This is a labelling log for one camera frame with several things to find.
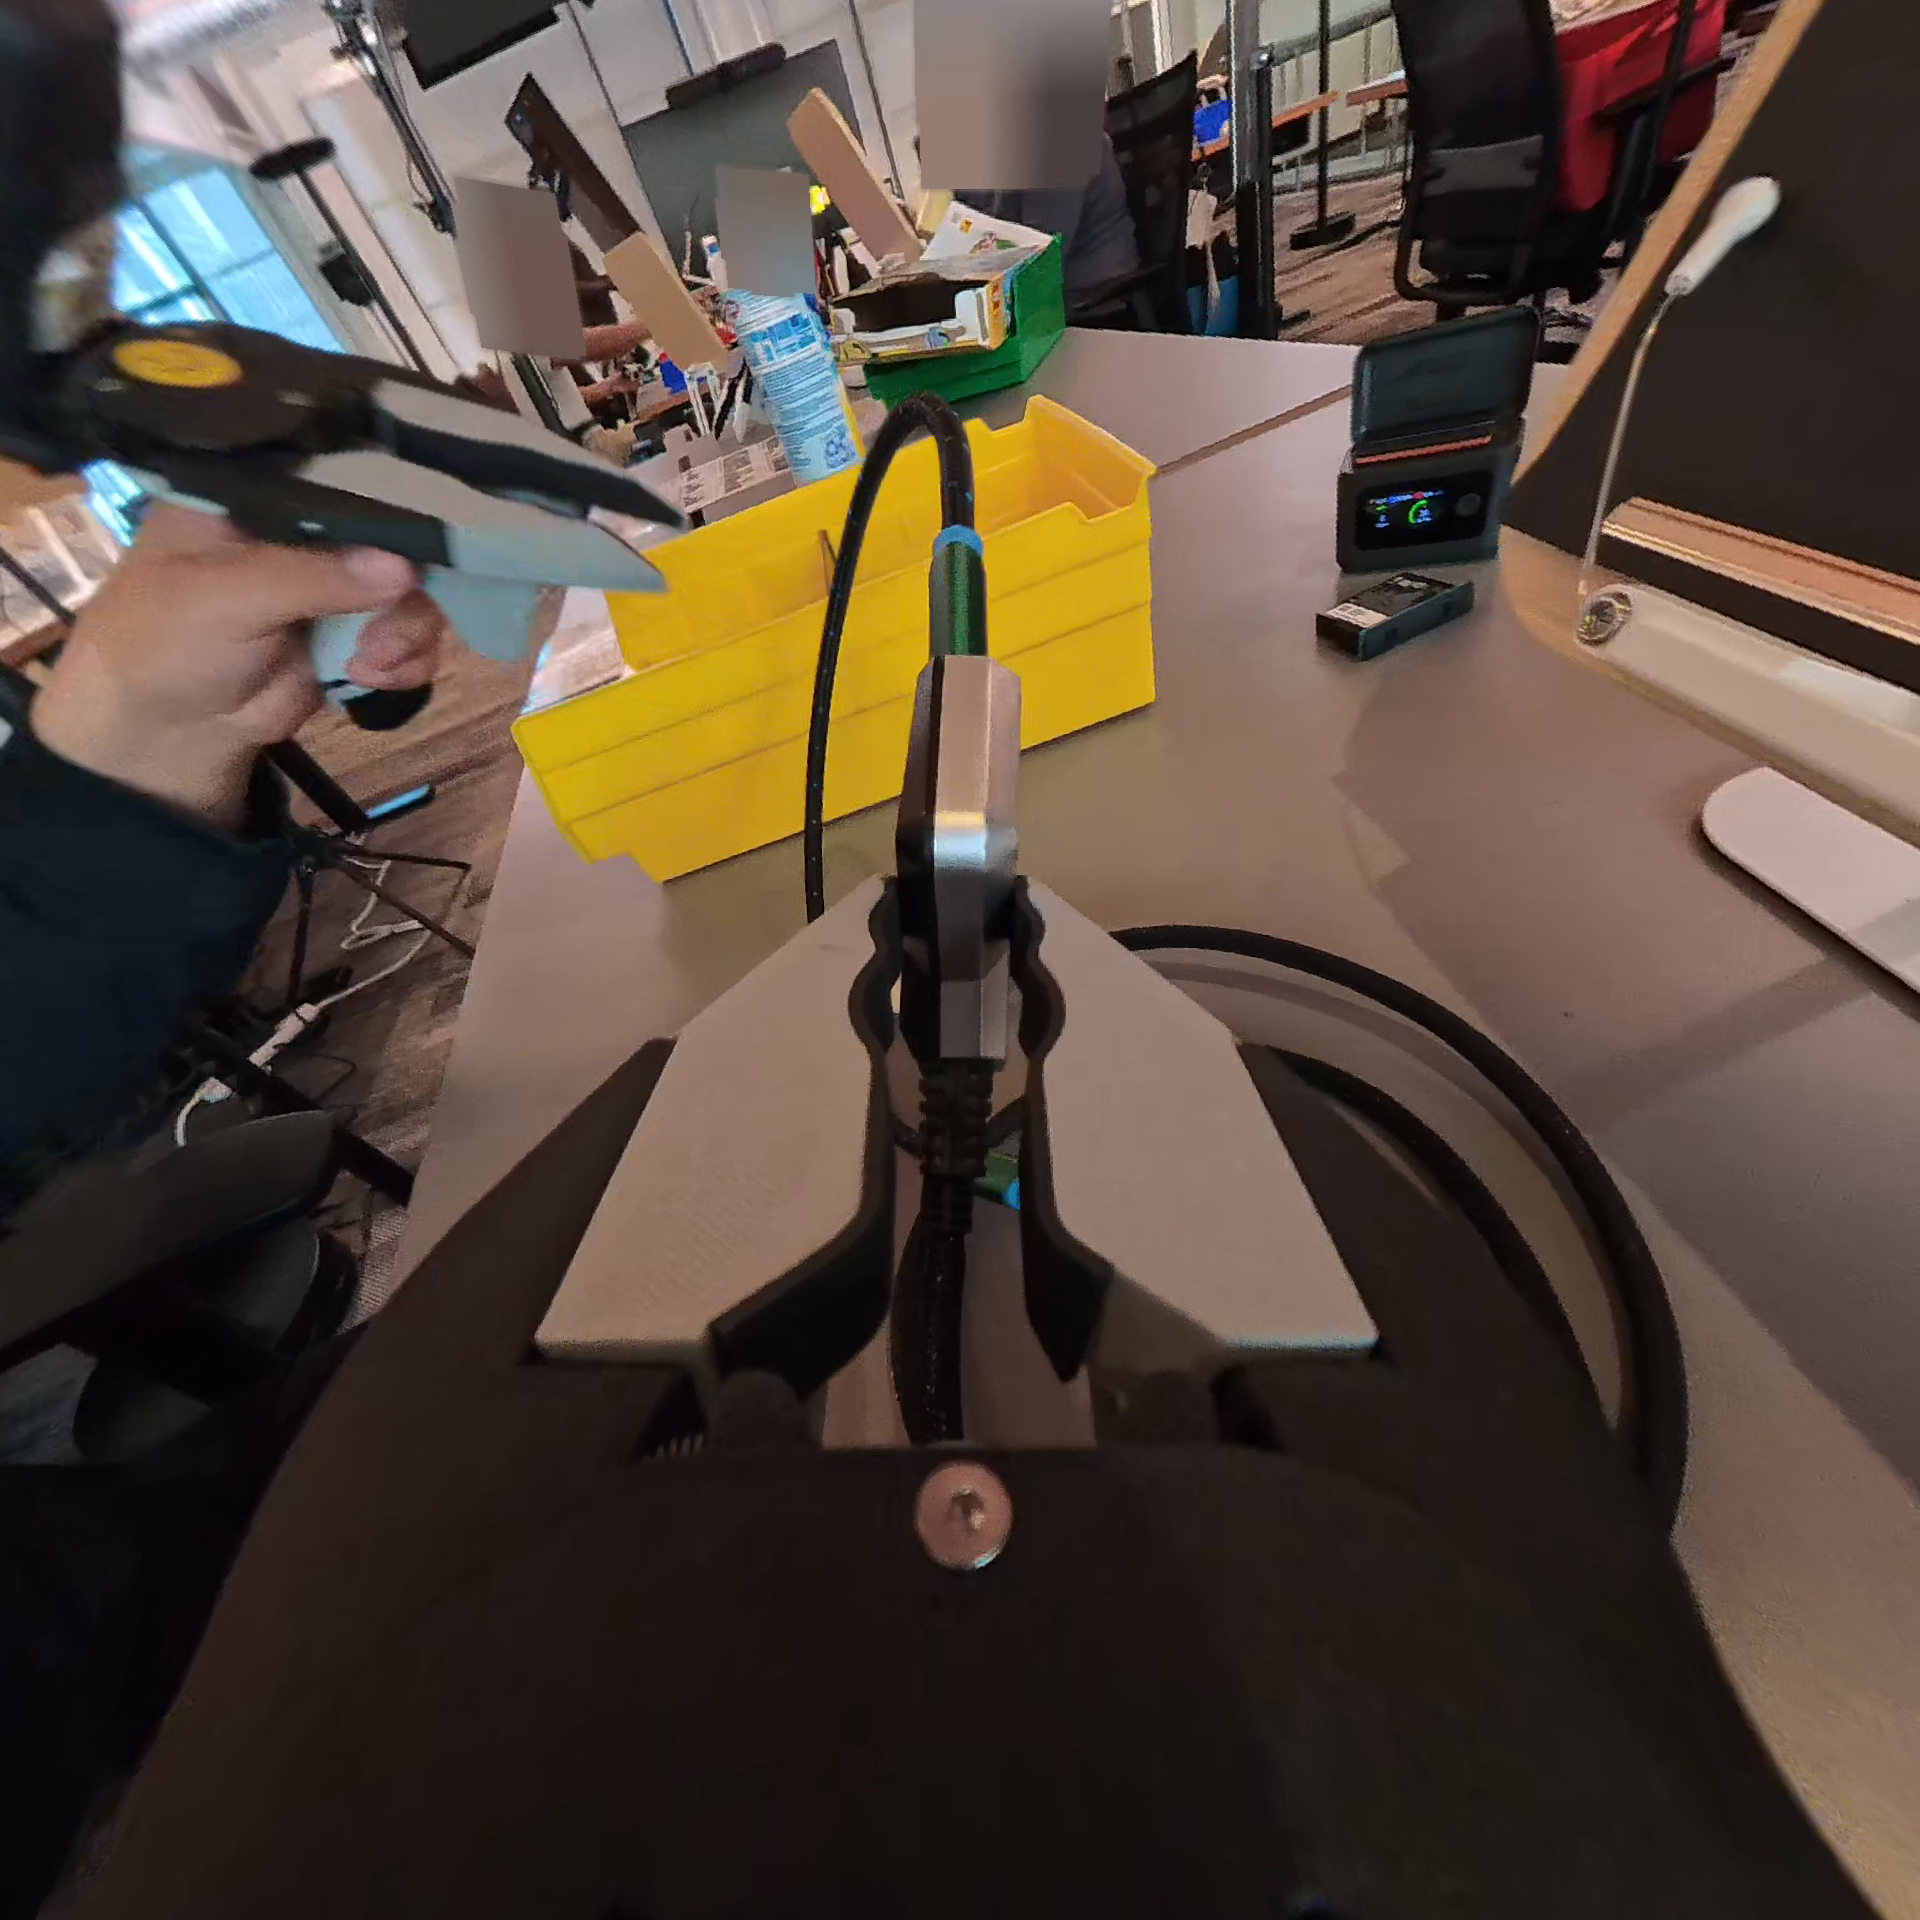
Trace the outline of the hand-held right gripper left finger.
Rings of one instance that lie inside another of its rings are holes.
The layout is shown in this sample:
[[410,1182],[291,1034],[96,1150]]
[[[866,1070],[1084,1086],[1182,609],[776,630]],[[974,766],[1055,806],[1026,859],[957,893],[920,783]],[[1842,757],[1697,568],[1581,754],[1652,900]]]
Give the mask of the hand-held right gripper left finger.
[[827,1387],[891,1294],[896,893],[870,877],[663,1055],[537,1333],[549,1361]]

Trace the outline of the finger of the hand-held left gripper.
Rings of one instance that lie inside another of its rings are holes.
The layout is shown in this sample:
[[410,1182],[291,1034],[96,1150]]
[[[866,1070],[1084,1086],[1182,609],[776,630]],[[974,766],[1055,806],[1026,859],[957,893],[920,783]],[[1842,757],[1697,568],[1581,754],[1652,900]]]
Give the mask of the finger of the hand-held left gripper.
[[546,586],[665,595],[670,579],[591,513],[670,509],[587,451],[537,461],[507,481],[456,477],[393,451],[338,451],[299,467],[299,481],[352,497],[374,522],[402,513],[436,522],[436,554],[417,561],[420,585],[455,630],[494,658],[532,646],[537,598]]
[[444,386],[374,381],[368,423],[395,457],[456,477],[489,492],[537,497],[567,509],[609,509],[617,517],[685,529],[685,513],[630,469],[571,438],[504,413]]

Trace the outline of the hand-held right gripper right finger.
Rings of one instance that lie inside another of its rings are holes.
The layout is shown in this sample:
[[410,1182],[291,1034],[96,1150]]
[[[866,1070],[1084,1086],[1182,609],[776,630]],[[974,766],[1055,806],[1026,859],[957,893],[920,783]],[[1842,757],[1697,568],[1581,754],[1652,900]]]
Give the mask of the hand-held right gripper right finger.
[[1022,1296],[1051,1372],[1372,1356],[1374,1317],[1234,1034],[1037,882],[1014,988]]

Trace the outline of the yellow plastic bin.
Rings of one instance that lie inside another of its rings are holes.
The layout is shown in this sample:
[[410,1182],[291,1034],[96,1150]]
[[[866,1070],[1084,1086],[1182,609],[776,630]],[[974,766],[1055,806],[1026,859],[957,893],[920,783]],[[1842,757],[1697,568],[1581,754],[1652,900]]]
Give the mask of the yellow plastic bin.
[[[987,636],[1022,682],[1022,748],[1149,707],[1154,461],[1045,396],[966,438]],[[515,748],[579,854],[630,854],[672,882],[803,830],[829,553],[851,492],[838,474],[656,546],[665,595],[609,595],[624,671],[523,707]],[[860,554],[829,711],[833,824],[898,800],[941,522],[937,452],[914,438]]]

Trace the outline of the thin black cable green plugs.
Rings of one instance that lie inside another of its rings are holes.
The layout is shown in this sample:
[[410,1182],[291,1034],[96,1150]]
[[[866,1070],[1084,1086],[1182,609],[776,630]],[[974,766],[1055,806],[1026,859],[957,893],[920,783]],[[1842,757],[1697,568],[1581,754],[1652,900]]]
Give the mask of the thin black cable green plugs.
[[1020,889],[1022,685],[990,657],[987,546],[974,444],[937,396],[888,407],[866,452],[829,572],[803,754],[803,911],[827,911],[823,827],[829,704],[860,554],[896,457],[926,438],[941,526],[926,572],[926,664],[916,676],[898,796],[900,1042],[920,1066],[923,1233],[961,1239],[987,1170],[994,1078],[1007,1062],[1008,951]]

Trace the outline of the green-ended black HDMI cable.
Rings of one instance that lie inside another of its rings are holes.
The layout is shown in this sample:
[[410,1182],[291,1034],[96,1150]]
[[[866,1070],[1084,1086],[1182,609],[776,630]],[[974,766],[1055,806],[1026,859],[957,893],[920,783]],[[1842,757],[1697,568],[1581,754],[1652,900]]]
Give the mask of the green-ended black HDMI cable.
[[[1020,893],[1020,679],[987,657],[935,657],[916,682],[898,806],[900,1031],[920,1059],[920,1249],[932,1261],[932,1437],[957,1437],[957,1300],[994,1129],[990,1011]],[[1232,954],[1316,976],[1462,1059],[1563,1173],[1592,1226],[1620,1342],[1620,1437],[1673,1531],[1692,1461],[1692,1399],[1670,1283],[1616,1177],[1567,1109],[1472,1023],[1426,992],[1301,941],[1220,925],[1123,930],[1132,954]]]

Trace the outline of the person's left hand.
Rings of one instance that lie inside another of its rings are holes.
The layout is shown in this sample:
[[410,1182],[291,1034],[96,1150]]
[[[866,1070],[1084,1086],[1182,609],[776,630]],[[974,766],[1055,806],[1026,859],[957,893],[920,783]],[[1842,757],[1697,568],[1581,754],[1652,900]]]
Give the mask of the person's left hand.
[[226,517],[153,506],[40,685],[28,732],[62,762],[239,830],[263,748],[324,704],[308,630],[368,613],[350,682],[410,691],[451,644],[414,568],[374,548],[280,548]]

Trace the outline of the white blue wipes canister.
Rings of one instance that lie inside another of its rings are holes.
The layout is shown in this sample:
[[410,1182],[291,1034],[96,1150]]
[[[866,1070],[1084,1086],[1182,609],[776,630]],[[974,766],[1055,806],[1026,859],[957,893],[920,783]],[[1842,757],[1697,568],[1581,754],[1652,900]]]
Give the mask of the white blue wipes canister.
[[730,289],[726,315],[795,481],[810,486],[863,467],[851,397],[812,301]]

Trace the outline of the green plastic box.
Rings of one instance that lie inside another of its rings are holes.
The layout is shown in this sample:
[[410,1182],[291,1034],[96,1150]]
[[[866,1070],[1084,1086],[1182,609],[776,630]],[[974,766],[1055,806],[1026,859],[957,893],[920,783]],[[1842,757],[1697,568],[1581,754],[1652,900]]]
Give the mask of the green plastic box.
[[1060,242],[923,253],[829,305],[837,358],[884,403],[1026,386],[1064,336]]

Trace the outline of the black padded office chair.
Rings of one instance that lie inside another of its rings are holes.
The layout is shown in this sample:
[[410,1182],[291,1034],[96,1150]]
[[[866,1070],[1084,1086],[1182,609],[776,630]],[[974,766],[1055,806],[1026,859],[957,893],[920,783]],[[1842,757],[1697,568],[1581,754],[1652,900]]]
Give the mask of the black padded office chair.
[[350,1321],[360,1271],[319,1223],[338,1129],[280,1112],[145,1160],[97,1160],[3,1233],[3,1374],[87,1361],[79,1466],[124,1469],[203,1433]]

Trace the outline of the black battery charger case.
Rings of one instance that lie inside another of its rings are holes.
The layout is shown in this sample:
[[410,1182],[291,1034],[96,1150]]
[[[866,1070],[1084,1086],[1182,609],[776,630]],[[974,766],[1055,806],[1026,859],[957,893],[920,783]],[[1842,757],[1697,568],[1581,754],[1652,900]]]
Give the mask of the black battery charger case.
[[1337,482],[1338,572],[1500,553],[1538,345],[1535,310],[1500,305],[1357,350]]

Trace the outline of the black mesh office chair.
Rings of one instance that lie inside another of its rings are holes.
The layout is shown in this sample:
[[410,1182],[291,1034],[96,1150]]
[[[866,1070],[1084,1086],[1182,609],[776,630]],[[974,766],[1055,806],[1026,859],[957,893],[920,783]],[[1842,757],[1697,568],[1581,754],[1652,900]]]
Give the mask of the black mesh office chair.
[[1567,98],[1549,2],[1394,2],[1412,175],[1394,284],[1438,321],[1599,295],[1608,204],[1572,213]]

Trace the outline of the wooden book stand white base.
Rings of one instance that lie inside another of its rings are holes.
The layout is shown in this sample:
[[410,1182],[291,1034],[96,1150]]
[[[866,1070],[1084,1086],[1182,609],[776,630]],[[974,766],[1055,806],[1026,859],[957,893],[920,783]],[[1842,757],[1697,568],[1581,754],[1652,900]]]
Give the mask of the wooden book stand white base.
[[1713,852],[1916,988],[1916,2],[1783,2],[1523,461],[1529,633],[1740,748]]

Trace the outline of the red storage bin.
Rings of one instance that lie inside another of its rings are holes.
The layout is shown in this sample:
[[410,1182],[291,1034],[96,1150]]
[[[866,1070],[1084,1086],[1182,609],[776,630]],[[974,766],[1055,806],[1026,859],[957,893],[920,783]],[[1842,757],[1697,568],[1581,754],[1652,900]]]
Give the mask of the red storage bin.
[[[1646,131],[1670,70],[1686,2],[1555,2],[1555,59],[1563,90],[1559,213],[1597,209],[1630,131]],[[1696,2],[1655,160],[1692,156],[1713,119],[1727,2]]]

